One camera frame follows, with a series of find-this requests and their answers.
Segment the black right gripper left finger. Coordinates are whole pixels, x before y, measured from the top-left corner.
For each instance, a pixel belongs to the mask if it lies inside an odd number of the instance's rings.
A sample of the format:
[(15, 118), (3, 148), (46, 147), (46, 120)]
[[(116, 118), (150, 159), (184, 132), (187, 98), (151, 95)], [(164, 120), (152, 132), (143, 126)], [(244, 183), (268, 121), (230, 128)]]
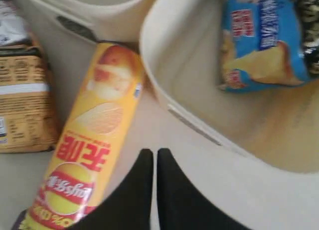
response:
[(154, 157), (142, 149), (120, 185), (71, 230), (149, 230)]

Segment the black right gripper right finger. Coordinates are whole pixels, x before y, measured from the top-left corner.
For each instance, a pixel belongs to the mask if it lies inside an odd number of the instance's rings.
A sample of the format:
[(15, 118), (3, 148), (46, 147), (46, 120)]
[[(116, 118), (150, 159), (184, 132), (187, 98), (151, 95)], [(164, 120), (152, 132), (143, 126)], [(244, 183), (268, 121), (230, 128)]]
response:
[(247, 229), (199, 192), (168, 148), (157, 155), (157, 205), (161, 230)]

